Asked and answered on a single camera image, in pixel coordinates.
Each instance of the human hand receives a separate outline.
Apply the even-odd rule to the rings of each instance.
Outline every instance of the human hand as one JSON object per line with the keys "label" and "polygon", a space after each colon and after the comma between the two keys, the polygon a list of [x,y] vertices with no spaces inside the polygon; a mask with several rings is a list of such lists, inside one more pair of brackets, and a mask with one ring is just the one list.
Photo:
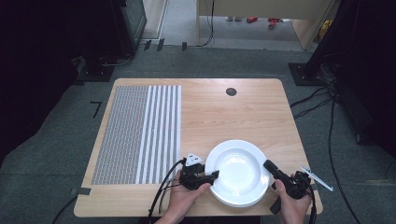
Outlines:
{"label": "human hand", "polygon": [[201,185],[197,190],[189,190],[184,188],[184,186],[178,185],[178,180],[180,178],[180,170],[177,171],[175,180],[172,185],[175,187],[171,188],[171,196],[169,200],[168,209],[165,214],[156,222],[157,224],[174,224],[179,223],[186,216],[187,212],[190,210],[195,200],[203,195],[210,188],[210,184],[206,183]]}
{"label": "human hand", "polygon": [[281,224],[302,224],[305,220],[305,215],[311,204],[311,198],[306,194],[301,199],[292,199],[286,192],[285,185],[279,179],[275,180],[276,191],[279,194],[281,203],[281,210],[279,212],[279,219]]}

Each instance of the round hole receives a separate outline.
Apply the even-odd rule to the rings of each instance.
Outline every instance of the round hole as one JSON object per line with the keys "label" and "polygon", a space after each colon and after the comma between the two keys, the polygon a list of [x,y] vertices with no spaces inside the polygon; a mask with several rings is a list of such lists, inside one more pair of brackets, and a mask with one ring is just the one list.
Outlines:
{"label": "round hole", "polygon": [[236,95],[236,89],[234,89],[234,88],[228,88],[225,92],[229,96],[235,96]]}

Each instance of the wooden table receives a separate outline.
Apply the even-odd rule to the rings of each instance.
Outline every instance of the wooden table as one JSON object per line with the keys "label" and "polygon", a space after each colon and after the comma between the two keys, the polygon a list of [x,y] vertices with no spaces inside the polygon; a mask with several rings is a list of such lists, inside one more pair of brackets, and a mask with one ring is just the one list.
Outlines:
{"label": "wooden table", "polygon": [[[292,26],[303,49],[308,49],[335,0],[216,0],[213,16],[293,19]],[[212,16],[213,0],[197,0],[196,42],[200,45],[200,16]]]}
{"label": "wooden table", "polygon": [[[122,78],[114,84],[82,183],[82,187],[92,189],[92,193],[78,196],[76,216],[148,215],[160,184],[93,185],[92,175],[116,88],[151,85],[181,86],[182,157],[192,152],[205,159],[217,144],[230,139],[241,139],[260,148],[286,174],[301,170],[302,165],[309,167],[286,94],[278,79]],[[236,95],[228,95],[228,88],[236,89]],[[168,195],[164,199],[164,209]],[[272,215],[269,207],[275,196],[276,193],[269,188],[258,203],[247,208],[233,208],[221,203],[208,192],[197,200],[188,216]],[[317,191],[316,199],[318,213],[321,213],[323,208]],[[153,215],[160,216],[158,209]]]}

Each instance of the white striped pattern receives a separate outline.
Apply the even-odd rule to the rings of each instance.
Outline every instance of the white striped pattern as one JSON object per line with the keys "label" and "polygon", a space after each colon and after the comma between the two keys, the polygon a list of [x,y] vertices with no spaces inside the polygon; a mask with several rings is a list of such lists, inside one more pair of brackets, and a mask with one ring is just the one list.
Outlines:
{"label": "white striped pattern", "polygon": [[181,86],[117,87],[92,183],[161,183],[180,159]]}

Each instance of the dark wall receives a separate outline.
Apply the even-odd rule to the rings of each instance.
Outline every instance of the dark wall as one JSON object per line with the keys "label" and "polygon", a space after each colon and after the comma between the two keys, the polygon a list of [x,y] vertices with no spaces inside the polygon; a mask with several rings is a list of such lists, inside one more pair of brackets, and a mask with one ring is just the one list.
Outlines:
{"label": "dark wall", "polygon": [[60,21],[49,20],[35,1],[0,4],[1,162],[38,131],[74,82],[78,72],[70,60],[78,52],[56,28]]}
{"label": "dark wall", "polygon": [[361,0],[351,44],[336,76],[365,111],[356,111],[361,130],[396,157],[396,14],[389,0]]}

